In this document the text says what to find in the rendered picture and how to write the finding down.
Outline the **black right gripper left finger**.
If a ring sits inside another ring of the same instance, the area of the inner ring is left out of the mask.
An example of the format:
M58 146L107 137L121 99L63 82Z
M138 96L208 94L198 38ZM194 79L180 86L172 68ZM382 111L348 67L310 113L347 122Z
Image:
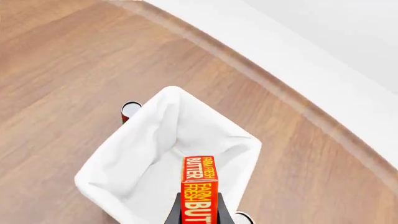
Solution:
M177 193L172 209L164 224L182 224L181 221L181 197Z

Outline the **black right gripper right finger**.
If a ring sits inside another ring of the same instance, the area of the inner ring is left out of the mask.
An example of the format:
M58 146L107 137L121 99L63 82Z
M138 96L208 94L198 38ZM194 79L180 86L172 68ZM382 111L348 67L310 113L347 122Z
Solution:
M217 214L217 224L235 224L231 215L226 208L223 196L218 193L218 214Z

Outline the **red butter box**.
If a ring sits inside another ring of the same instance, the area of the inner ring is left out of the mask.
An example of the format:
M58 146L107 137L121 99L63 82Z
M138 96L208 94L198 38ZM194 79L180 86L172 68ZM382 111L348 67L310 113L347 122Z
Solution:
M180 208L182 224L217 224L218 174L213 156L183 158Z

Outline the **white cloth-lined basket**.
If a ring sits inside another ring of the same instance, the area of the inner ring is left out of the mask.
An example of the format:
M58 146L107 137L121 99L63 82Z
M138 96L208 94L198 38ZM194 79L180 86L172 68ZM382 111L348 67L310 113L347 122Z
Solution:
M254 171L261 142L180 87L159 91L75 176L80 192L119 224L164 224L185 156L213 156L229 213Z

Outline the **red tin with silver lid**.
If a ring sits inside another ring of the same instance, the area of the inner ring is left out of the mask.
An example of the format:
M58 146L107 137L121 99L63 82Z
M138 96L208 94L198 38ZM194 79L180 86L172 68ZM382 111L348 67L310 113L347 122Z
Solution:
M122 124L126 123L130 117L140 110L140 108L142 108L142 105L136 101L125 102L121 107Z

